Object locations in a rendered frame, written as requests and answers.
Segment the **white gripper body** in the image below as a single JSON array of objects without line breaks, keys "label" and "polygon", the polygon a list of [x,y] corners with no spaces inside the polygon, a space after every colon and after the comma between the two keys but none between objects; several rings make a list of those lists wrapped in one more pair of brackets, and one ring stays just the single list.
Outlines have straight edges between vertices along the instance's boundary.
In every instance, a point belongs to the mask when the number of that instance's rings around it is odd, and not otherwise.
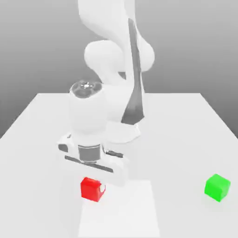
[{"label": "white gripper body", "polygon": [[128,180],[127,158],[101,154],[96,163],[82,163],[79,159],[65,156],[63,168],[78,173],[82,177],[98,180],[103,184],[124,186]]}]

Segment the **small red cube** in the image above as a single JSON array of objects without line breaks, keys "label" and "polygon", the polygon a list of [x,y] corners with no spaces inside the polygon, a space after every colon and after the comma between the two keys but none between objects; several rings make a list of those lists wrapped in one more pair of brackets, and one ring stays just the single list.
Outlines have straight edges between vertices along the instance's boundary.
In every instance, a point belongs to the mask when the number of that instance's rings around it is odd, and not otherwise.
[{"label": "small red cube", "polygon": [[99,180],[94,180],[85,177],[80,183],[81,196],[82,198],[88,199],[90,201],[99,202],[104,193],[100,192]]}]

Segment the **small green cube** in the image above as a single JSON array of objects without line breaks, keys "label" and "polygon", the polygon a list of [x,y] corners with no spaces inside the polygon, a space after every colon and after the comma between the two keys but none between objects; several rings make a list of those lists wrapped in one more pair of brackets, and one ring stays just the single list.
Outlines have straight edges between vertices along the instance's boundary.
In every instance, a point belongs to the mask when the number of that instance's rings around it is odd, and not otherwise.
[{"label": "small green cube", "polygon": [[212,175],[205,183],[204,193],[212,199],[221,202],[225,198],[230,189],[231,182],[218,175]]}]

